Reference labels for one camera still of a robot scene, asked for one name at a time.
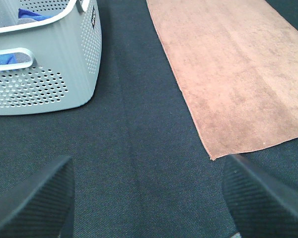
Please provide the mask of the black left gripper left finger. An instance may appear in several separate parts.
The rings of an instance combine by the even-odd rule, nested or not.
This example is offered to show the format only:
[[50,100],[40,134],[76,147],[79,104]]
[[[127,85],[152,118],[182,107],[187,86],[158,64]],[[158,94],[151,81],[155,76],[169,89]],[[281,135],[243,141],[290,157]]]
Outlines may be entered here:
[[0,238],[72,238],[74,162],[59,156],[0,196]]

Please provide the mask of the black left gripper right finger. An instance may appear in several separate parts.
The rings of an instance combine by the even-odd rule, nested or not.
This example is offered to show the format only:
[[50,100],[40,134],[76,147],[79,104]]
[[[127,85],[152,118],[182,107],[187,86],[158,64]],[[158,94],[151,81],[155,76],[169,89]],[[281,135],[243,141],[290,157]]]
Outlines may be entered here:
[[298,238],[298,191],[241,155],[229,155],[222,183],[242,238]]

